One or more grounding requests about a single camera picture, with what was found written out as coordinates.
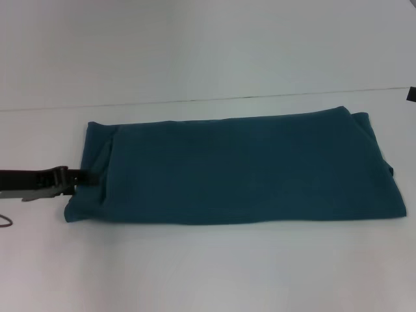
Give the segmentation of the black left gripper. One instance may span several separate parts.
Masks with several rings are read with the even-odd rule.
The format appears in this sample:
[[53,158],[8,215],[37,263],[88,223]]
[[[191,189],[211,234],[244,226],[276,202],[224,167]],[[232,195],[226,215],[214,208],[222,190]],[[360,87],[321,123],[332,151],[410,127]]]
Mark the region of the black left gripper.
[[1,170],[1,199],[30,202],[56,196],[73,196],[78,186],[96,186],[98,176],[88,170],[59,166],[47,170]]

